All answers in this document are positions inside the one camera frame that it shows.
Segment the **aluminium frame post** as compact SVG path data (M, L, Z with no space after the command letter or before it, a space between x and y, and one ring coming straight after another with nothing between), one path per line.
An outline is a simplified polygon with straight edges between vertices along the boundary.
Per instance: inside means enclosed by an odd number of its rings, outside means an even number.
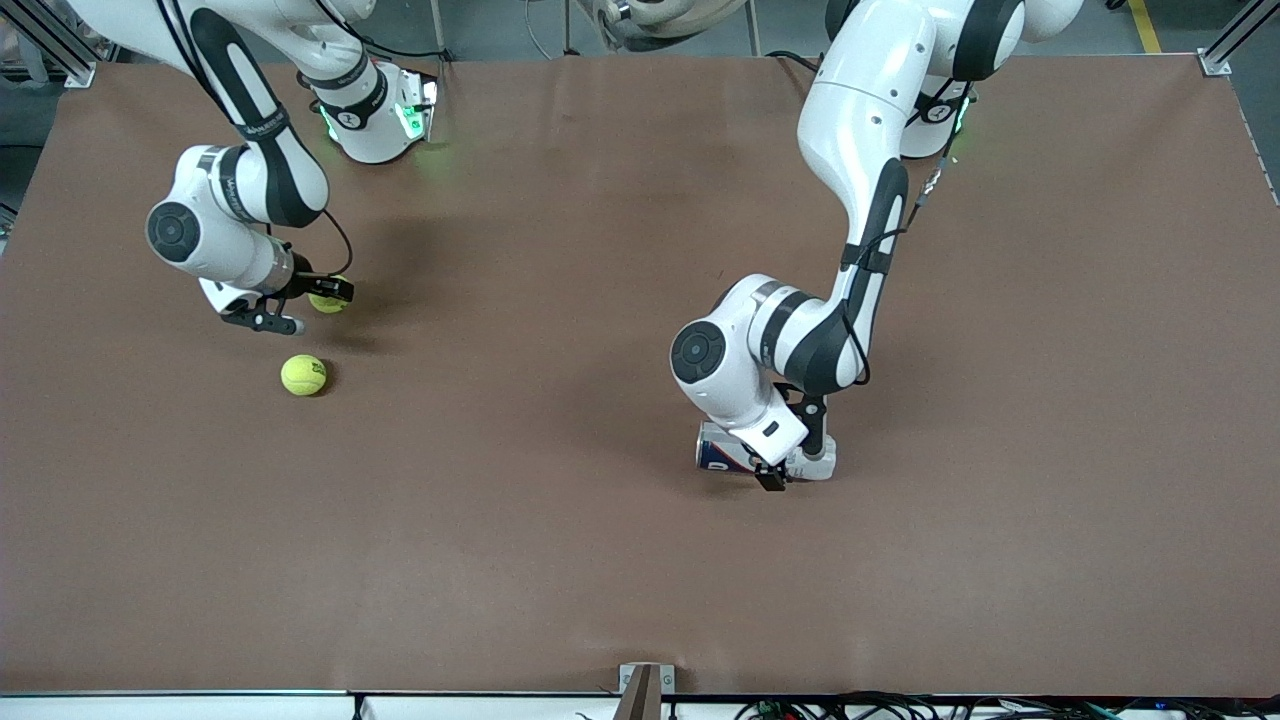
M1239 12L1196 56L1206 77L1230 76L1230 56L1280 13L1280 0L1242 0Z
M88 88L99 60L64 0L0 0L0 78Z

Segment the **brown table cover sheet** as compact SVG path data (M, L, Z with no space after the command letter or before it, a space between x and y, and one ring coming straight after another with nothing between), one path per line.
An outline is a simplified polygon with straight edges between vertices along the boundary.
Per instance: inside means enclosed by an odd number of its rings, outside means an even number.
M0 259L0 692L1280 694L1280 208L1194 59L980 86L785 492L698 469L668 352L748 274L829 291L805 72L458 63L385 167L268 74L356 252L300 338L145 242L232 137L189 79L58 104Z

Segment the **clear plastic tennis ball can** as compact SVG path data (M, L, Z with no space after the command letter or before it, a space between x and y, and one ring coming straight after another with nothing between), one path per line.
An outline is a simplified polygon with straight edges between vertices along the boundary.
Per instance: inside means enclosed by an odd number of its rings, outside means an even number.
M727 430L712 421L701 424L696 448L696 464L701 470L755 477L756 462L764 461ZM788 486L799 482L828 480L835 474L837 462L835 438L827 436L826 452L819 457L808 457L800 445L788 454L785 462L788 469Z

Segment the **grey rounded housing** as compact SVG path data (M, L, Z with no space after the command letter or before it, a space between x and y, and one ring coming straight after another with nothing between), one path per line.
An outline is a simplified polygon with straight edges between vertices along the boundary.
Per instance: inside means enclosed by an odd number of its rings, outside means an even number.
M654 53L701 35L748 0L572 0L611 53Z

